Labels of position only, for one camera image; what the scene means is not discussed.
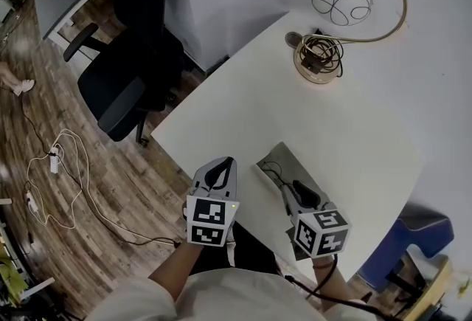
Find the person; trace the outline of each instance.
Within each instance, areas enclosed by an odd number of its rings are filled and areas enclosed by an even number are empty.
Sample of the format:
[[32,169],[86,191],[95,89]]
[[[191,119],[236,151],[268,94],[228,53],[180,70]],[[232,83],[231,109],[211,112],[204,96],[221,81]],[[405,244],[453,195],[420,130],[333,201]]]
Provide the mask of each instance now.
[[0,79],[18,97],[21,93],[29,92],[35,85],[34,80],[19,80],[5,62],[0,62]]
[[[149,278],[126,280],[86,321],[376,321],[370,313],[324,300],[321,314],[280,276],[274,253],[238,223],[233,236],[235,267],[226,247],[183,242]],[[331,257],[313,260],[319,283],[332,264]],[[338,269],[320,291],[355,299]]]

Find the white shirt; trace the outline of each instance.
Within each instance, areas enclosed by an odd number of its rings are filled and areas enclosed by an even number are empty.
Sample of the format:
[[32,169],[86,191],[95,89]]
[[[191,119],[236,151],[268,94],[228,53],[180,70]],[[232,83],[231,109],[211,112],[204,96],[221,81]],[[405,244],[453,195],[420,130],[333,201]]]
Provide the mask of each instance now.
[[115,289],[86,321],[376,321],[336,305],[321,315],[283,277],[219,269],[189,277],[177,302],[156,282],[134,277]]

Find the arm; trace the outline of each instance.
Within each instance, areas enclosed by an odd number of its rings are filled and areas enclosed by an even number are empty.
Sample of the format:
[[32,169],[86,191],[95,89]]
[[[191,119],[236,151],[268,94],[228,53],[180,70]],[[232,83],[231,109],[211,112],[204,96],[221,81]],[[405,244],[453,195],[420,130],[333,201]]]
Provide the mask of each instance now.
[[[331,270],[332,264],[333,259],[331,257],[313,259],[313,269],[315,270],[316,281],[318,283],[321,283],[321,281],[326,278],[326,276]],[[334,273],[331,278],[320,289],[319,293],[323,294],[324,296],[334,297],[335,299],[340,300],[355,299],[353,292],[351,291],[351,289],[346,283],[346,280],[344,280],[341,275],[341,272],[339,272],[337,268],[334,270]],[[322,300],[323,311],[327,311],[335,304],[336,303],[332,303],[327,300]]]
[[174,301],[176,301],[202,249],[202,245],[189,244],[184,241],[182,245],[149,276],[149,279],[164,287],[170,293]]

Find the blue chair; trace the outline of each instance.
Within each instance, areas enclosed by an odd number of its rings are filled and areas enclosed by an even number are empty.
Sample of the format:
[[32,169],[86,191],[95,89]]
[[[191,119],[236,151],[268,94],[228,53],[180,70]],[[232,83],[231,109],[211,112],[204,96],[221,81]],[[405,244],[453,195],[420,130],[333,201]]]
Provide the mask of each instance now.
[[394,283],[415,297],[421,291],[399,278],[398,264],[414,244],[427,258],[434,257],[454,239],[451,220],[418,204],[408,203],[377,249],[359,269],[359,276],[377,292]]

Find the chair armrest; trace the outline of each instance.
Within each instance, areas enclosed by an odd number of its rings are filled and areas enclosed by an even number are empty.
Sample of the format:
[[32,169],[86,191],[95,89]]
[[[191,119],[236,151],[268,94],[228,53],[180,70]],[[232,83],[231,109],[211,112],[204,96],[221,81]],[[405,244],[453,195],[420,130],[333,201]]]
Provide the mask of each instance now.
[[142,82],[141,78],[136,77],[106,109],[101,118],[99,118],[98,126],[107,134],[112,132],[123,118],[136,107],[136,104],[145,93],[145,90],[145,83]]
[[95,23],[90,23],[86,28],[79,32],[74,40],[70,43],[67,49],[64,51],[64,60],[68,62],[72,56],[84,45],[84,43],[98,30],[98,26]]

